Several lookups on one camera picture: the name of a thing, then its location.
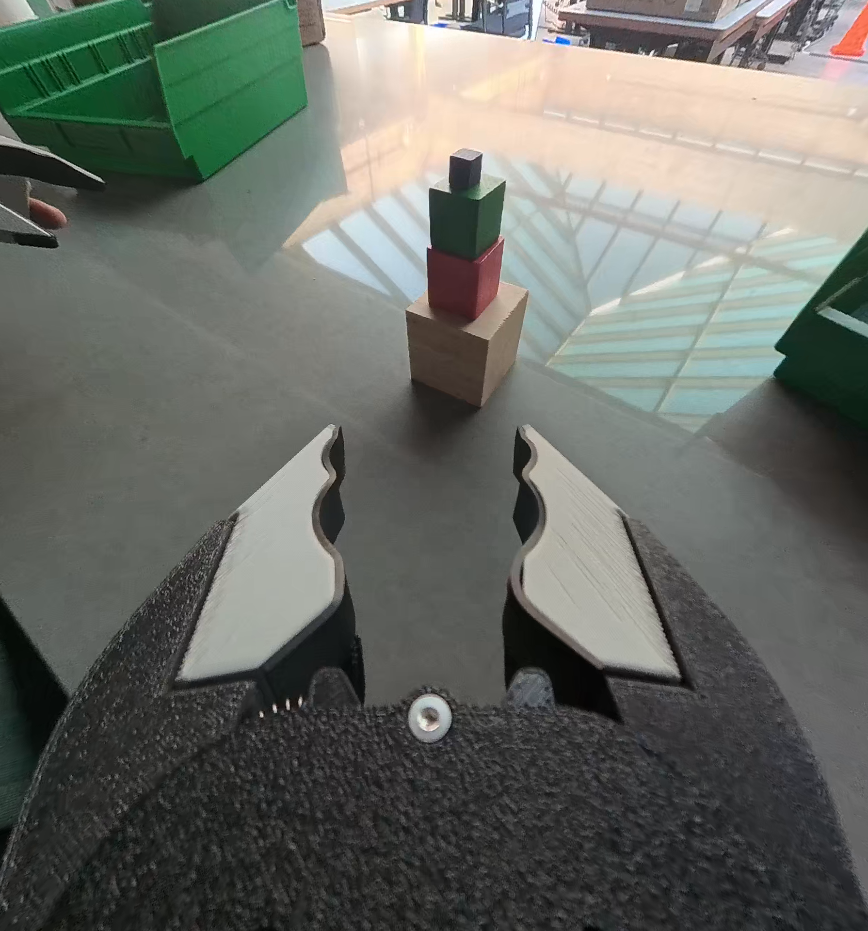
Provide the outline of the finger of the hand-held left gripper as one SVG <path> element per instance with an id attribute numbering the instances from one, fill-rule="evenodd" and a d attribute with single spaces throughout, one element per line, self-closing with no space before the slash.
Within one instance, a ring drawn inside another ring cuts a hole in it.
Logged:
<path id="1" fill-rule="evenodd" d="M 29 178 L 86 191 L 103 191 L 105 181 L 47 150 L 0 135 L 0 175 Z"/>
<path id="2" fill-rule="evenodd" d="M 55 235 L 0 203 L 0 242 L 21 247 L 57 249 Z"/>

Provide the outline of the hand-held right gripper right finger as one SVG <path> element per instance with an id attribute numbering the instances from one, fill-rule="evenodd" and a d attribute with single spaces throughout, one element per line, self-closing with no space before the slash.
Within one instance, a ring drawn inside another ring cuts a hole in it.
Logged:
<path id="1" fill-rule="evenodd" d="M 681 684 L 624 511 L 532 425 L 516 431 L 513 474 L 513 605 L 602 674 Z"/>

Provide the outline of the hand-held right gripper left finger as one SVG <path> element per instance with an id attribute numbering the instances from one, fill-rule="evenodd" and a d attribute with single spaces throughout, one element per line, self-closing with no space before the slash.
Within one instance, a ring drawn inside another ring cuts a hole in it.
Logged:
<path id="1" fill-rule="evenodd" d="M 343 558 L 343 429 L 326 426 L 230 519 L 174 678 L 182 689 L 251 681 L 268 705 L 305 700 L 339 669 L 356 701 L 365 668 Z"/>

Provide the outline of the green plastic bin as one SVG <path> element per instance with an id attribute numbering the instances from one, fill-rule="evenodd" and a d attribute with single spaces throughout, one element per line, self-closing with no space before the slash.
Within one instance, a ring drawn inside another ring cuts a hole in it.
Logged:
<path id="1" fill-rule="evenodd" d="M 307 105 L 293 1 L 97 2 L 0 28 L 0 111 L 96 175 L 208 179 Z"/>
<path id="2" fill-rule="evenodd" d="M 868 228 L 776 344 L 775 377 L 868 431 Z"/>

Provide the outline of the large plain wooden cube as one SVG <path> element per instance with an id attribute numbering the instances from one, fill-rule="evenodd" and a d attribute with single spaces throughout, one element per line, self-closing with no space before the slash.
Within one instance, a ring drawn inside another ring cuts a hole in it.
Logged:
<path id="1" fill-rule="evenodd" d="M 413 382 L 481 408 L 516 361 L 528 289 L 501 282 L 475 319 L 432 308 L 424 292 L 405 312 Z"/>

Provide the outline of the red wooden cube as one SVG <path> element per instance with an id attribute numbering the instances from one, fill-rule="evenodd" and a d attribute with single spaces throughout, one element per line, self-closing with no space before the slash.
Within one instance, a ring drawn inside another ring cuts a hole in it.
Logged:
<path id="1" fill-rule="evenodd" d="M 475 260 L 428 247 L 428 304 L 465 320 L 476 320 L 498 296 L 505 239 Z"/>

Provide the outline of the green wooden cube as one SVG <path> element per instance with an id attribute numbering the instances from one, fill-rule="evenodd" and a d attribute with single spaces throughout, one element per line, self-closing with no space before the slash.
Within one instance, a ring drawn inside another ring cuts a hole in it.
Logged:
<path id="1" fill-rule="evenodd" d="M 468 190 L 454 190 L 447 178 L 428 192 L 430 245 L 467 261 L 477 260 L 498 240 L 507 182 L 483 175 Z"/>

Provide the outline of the wooden-top work table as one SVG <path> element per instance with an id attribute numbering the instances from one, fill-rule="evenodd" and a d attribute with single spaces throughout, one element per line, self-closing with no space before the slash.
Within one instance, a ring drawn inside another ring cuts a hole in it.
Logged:
<path id="1" fill-rule="evenodd" d="M 633 16 L 587 9 L 587 2 L 560 6 L 558 31 L 575 43 L 678 61 L 719 64 L 726 53 L 741 64 L 767 48 L 795 2 L 744 2 L 716 22 Z"/>

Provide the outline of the scribbled cardboard box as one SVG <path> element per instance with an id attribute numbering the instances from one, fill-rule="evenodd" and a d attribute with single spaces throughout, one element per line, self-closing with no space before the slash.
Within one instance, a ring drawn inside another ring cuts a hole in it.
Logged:
<path id="1" fill-rule="evenodd" d="M 587 1 L 587 9 L 713 23 L 744 1 Z"/>

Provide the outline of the orange traffic cone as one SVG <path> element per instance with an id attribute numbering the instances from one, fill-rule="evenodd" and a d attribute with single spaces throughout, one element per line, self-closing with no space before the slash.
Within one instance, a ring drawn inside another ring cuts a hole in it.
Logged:
<path id="1" fill-rule="evenodd" d="M 868 1 L 850 21 L 845 34 L 829 50 L 829 54 L 841 59 L 860 59 L 865 55 L 868 40 Z"/>

